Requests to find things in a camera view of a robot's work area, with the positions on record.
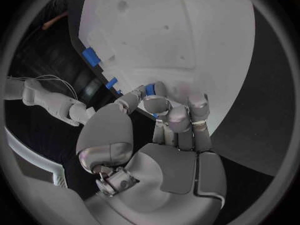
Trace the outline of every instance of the dark floor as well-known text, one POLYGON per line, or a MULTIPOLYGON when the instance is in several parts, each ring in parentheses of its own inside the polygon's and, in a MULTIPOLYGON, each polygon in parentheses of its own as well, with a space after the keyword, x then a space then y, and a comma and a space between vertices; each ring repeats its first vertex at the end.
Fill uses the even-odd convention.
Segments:
MULTIPOLYGON (((58 22, 47 32, 38 31, 33 33, 26 43, 24 43, 26 49, 19 50, 16 60, 14 61, 17 69, 14 71, 12 70, 11 72, 15 76, 26 75, 33 77, 45 73, 56 74, 62 77, 63 74, 65 77, 62 78, 74 85, 75 90, 79 95, 79 99, 85 101, 90 106, 93 105, 96 108, 100 108, 104 104, 112 101, 113 98, 109 91, 104 88, 103 84, 101 84, 88 69, 83 69, 85 64, 81 61, 76 52, 70 49, 71 44, 70 41, 68 41, 68 35, 66 19, 58 22), (45 68, 45 70, 40 70, 39 67, 41 67, 41 65, 45 68), (85 89, 83 89, 88 86, 94 89, 94 93, 92 95, 87 95, 85 89)), ((271 79, 274 79, 276 74, 269 73, 271 68, 272 64, 269 64, 268 70, 261 70, 259 76, 261 78, 264 76, 270 76, 271 79)), ((287 73, 286 70, 283 71, 276 69, 276 71, 279 74, 287 73)), ((57 83, 49 82, 46 83, 45 86, 49 89, 54 89, 58 92, 68 94, 67 90, 61 84, 58 85, 57 83)), ((261 86, 263 86, 264 89, 267 89, 266 86, 268 85, 262 83, 261 86)), ((253 87, 255 87, 255 85, 250 85, 247 92, 253 92, 253 87)), ((276 91, 273 92, 272 96, 275 97, 277 95, 276 91)), ((262 98, 262 100, 266 99, 264 95, 265 92, 258 94, 258 100, 259 98, 262 98)), ((281 105, 284 105, 284 101, 286 101, 284 100, 286 98, 284 97, 285 94, 279 95, 281 96, 281 105)), ((239 102, 241 105, 244 105, 244 109, 253 109, 255 113, 255 109, 259 108, 258 100, 255 100, 255 106, 252 108, 248 106, 245 107, 243 97, 239 100, 239 102)), ((24 143, 26 143, 29 147, 31 146, 32 149, 43 154, 49 159, 62 163, 66 170, 68 186, 77 191, 83 199, 91 196, 96 189, 94 178, 81 168, 77 157, 74 155, 77 136, 81 128, 66 125, 65 123, 49 116, 40 107, 26 107, 22 105, 22 102, 20 101, 10 101, 7 102, 6 105, 6 115, 9 117, 9 119, 7 119, 8 127, 10 127, 24 143)), ((284 111, 284 116, 280 120, 282 123, 285 122, 285 114, 290 116, 290 112, 290 110, 284 111)), ((153 123, 149 121, 148 118, 141 118, 138 113, 134 113, 131 118, 133 119, 133 125, 136 128, 134 143, 142 146, 151 139, 151 132, 145 132, 146 129, 144 128, 148 127, 149 130, 152 131, 153 123)), ((232 118, 226 118, 224 123, 232 124, 232 118)), ((234 138, 234 134, 231 136, 229 136, 229 134, 232 133, 232 131, 237 134, 237 128, 234 127, 231 131, 229 128, 227 128, 229 130, 224 130, 222 132, 223 138, 221 136, 216 137, 218 134, 216 133, 215 138, 213 139, 216 143, 221 143, 223 141, 230 143, 231 139, 234 138)), ((227 176, 228 191, 226 205, 215 222, 216 225, 226 224, 242 213, 261 195, 268 184, 272 181, 272 176, 256 172, 224 157, 222 157, 222 161, 227 176)), ((5 185, 4 180, 0 180, 0 183, 2 184, 2 191, 8 191, 8 186, 5 185)), ((291 194, 292 195, 285 199, 283 204, 280 205, 280 213, 284 215, 291 215, 290 213, 283 213, 282 207, 284 206, 289 206, 291 211, 296 211, 290 204, 292 202, 297 202, 296 199, 299 194, 298 190, 293 189, 291 194)), ((32 219, 24 211, 20 209, 16 210, 16 208, 18 208, 18 203, 11 193, 0 192, 0 204, 2 211, 5 214, 5 216, 3 216, 3 220, 5 222, 9 221, 13 224, 33 224, 32 219)), ((264 224, 275 224, 277 217, 278 214, 275 214, 273 218, 269 218, 269 220, 267 220, 264 224)))

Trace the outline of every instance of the robotic hand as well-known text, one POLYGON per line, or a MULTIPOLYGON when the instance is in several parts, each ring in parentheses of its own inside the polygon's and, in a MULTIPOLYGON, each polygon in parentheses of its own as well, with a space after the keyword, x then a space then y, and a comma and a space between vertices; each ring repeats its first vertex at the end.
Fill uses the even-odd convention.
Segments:
POLYGON ((212 224, 225 202, 226 177, 220 157, 212 152, 209 113, 204 94, 172 107, 162 82, 140 86, 99 109, 76 147, 84 169, 99 174, 100 192, 86 201, 99 222, 212 224), (157 119, 153 143, 132 156, 128 114, 141 101, 157 119))
POLYGON ((5 100, 22 100, 27 106, 39 105, 53 117, 72 126, 86 124, 96 113, 93 107, 87 106, 71 97, 57 92, 50 92, 35 79, 25 81, 8 78, 5 86, 5 100))

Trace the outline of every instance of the cable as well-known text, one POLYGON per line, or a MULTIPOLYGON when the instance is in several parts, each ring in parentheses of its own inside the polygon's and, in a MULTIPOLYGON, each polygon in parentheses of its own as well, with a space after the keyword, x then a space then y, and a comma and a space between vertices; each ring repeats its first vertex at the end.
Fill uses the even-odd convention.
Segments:
POLYGON ((15 79, 15 80, 20 80, 20 81, 25 81, 27 79, 33 79, 33 80, 37 80, 37 81, 50 81, 50 80, 56 80, 56 81, 61 81, 72 93, 72 96, 78 100, 78 96, 76 94, 75 89, 72 87, 72 85, 70 83, 68 83, 67 81, 61 79, 60 77, 56 76, 56 75, 52 75, 52 74, 45 74, 45 75, 41 75, 41 76, 37 76, 37 77, 13 77, 13 76, 7 76, 8 79, 15 79))

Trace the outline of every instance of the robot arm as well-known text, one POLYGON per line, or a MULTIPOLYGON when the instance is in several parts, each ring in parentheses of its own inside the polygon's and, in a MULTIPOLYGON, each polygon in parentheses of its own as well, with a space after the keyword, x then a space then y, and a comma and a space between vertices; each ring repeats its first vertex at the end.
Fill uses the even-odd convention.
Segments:
POLYGON ((93 107, 57 92, 50 92, 35 79, 25 81, 8 78, 5 86, 5 100, 22 100, 27 106, 43 107, 53 117, 72 126, 86 124, 95 114, 93 107))

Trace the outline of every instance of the blue tab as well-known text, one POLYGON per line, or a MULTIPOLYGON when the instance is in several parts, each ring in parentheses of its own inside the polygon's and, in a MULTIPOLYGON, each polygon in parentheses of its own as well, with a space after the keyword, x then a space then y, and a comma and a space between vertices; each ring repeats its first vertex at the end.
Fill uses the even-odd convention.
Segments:
POLYGON ((115 85, 118 82, 118 80, 114 77, 112 80, 110 80, 105 87, 107 89, 111 89, 113 87, 113 85, 115 85))
POLYGON ((146 86, 146 95, 147 96, 155 95, 154 83, 148 84, 146 86))
POLYGON ((98 63, 101 62, 100 58, 97 56, 95 51, 89 47, 82 52, 82 55, 89 62, 89 64, 94 68, 98 63))

